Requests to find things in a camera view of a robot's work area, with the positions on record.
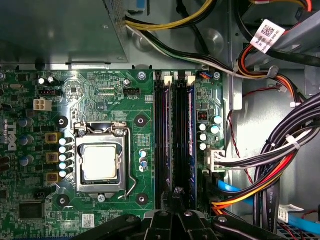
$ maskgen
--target cpu socket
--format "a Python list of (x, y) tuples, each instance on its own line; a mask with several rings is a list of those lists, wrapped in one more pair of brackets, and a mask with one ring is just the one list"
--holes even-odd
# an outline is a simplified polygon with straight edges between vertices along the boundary
[(74, 125), (77, 192), (111, 198), (124, 191), (126, 197), (131, 162), (129, 133), (127, 125), (119, 122)]

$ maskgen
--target label sticker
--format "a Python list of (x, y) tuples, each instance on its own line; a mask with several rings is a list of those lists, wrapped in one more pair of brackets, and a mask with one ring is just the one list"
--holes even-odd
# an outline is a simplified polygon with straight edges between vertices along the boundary
[(289, 222), (289, 212), (301, 212), (303, 210), (304, 210), (303, 208), (294, 206), (292, 204), (279, 205), (278, 219), (287, 224)]
[(256, 31), (250, 44), (265, 54), (279, 40), (285, 31), (286, 30), (282, 27), (266, 19), (263, 21), (258, 31)]
[(93, 229), (95, 227), (95, 215), (82, 214), (82, 227), (84, 229)]

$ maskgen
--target integrated circuit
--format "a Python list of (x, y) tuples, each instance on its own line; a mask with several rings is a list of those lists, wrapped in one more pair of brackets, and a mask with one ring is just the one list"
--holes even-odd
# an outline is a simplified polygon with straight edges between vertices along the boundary
[(45, 216), (45, 205), (40, 201), (19, 204), (20, 220), (37, 220)]

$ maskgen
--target green circuit board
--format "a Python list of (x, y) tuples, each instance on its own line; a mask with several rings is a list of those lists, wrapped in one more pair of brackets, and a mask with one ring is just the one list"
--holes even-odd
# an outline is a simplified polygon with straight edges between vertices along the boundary
[[(0, 162), (0, 239), (69, 238), (120, 215), (143, 218), (146, 212), (155, 209), (154, 72), (143, 72), (144, 79), (138, 78), (139, 70), (0, 72), (0, 155), (10, 159), (5, 164), (9, 169)], [(49, 77), (60, 84), (55, 87), (39, 84), (39, 79)], [(125, 80), (129, 82), (128, 88), (124, 87)], [(222, 149), (223, 125), (218, 134), (209, 132), (212, 118), (224, 115), (222, 80), (197, 79), (195, 87), (197, 115), (198, 111), (208, 114), (205, 143)], [(43, 92), (47, 89), (55, 92)], [(34, 100), (41, 97), (51, 101), (50, 111), (34, 110)], [(68, 119), (64, 128), (59, 125), (61, 116)], [(142, 125), (137, 123), (138, 116), (143, 116)], [(25, 119), (32, 119), (31, 125), (20, 122)], [(76, 190), (75, 172), (61, 178), (60, 163), (48, 162), (47, 154), (60, 154), (60, 145), (54, 142), (56, 139), (48, 141), (46, 134), (56, 136), (57, 140), (74, 139), (74, 124), (88, 122), (124, 122), (131, 129), (130, 172), (137, 184), (128, 197), (119, 198), (124, 194), (120, 191), (100, 202)], [(144, 165), (141, 151), (146, 152)], [(27, 164), (26, 157), (32, 159)], [(198, 168), (205, 168), (203, 155), (199, 153), (198, 157)], [(55, 182), (48, 181), (48, 175), (54, 174)], [(127, 176), (127, 188), (133, 185)], [(141, 194), (147, 196), (143, 204), (138, 203)], [(68, 196), (67, 206), (59, 205), (61, 196)]]

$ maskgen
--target white wire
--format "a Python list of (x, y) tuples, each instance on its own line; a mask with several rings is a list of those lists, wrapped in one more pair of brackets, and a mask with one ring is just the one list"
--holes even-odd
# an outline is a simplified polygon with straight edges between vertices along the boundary
[(172, 54), (170, 52), (166, 52), (162, 48), (159, 48), (157, 45), (155, 45), (151, 40), (149, 40), (139, 30), (134, 29), (129, 25), (127, 25), (126, 28), (129, 29), (131, 32), (137, 34), (141, 38), (145, 39), (154, 49), (156, 49), (159, 53), (161, 53), (161, 54), (163, 54), (163, 55), (165, 55), (167, 57), (182, 59), (182, 60), (185, 60), (185, 61), (188, 61), (188, 62), (198, 63), (198, 64), (202, 64), (202, 65), (207, 65), (207, 66), (213, 67), (215, 69), (218, 69), (218, 70), (220, 70), (222, 72), (225, 72), (226, 74), (229, 74), (229, 75), (241, 78), (241, 79), (255, 79), (255, 80), (257, 79), (255, 77), (243, 76), (243, 75), (237, 74), (237, 73), (235, 73), (233, 71), (229, 71), (229, 70), (227, 70), (227, 69), (225, 69), (225, 68), (223, 68), (223, 67), (221, 67), (221, 66), (219, 66), (219, 65), (217, 65), (217, 64), (215, 64), (213, 62), (210, 62), (210, 61), (196, 59), (196, 58), (190, 58), (190, 57), (180, 57), (180, 56), (174, 55), (174, 54)]
[[(305, 136), (307, 136), (310, 132), (312, 131), (312, 129), (309, 129), (309, 130), (306, 130), (304, 131), (303, 133), (301, 133), (295, 140), (296, 142), (303, 139)], [(279, 147), (273, 151), (269, 151), (267, 153), (264, 153), (264, 154), (261, 154), (259, 156), (264, 156), (264, 155), (267, 155), (267, 154), (270, 154), (270, 153), (276, 153), (282, 149), (285, 149), (287, 147), (290, 147), (291, 145), (294, 145), (294, 143), (287, 143), (286, 145), (283, 145), (282, 147)], [(216, 154), (214, 155), (214, 159), (219, 159), (219, 160), (216, 160), (215, 162), (218, 162), (218, 163), (237, 163), (237, 162), (241, 162), (241, 161), (244, 161), (244, 160), (248, 160), (248, 159), (251, 159), (251, 158), (254, 158), (254, 156), (250, 156), (250, 157), (243, 157), (243, 158), (228, 158), (228, 157), (224, 157), (224, 156), (221, 156), (219, 154)]]

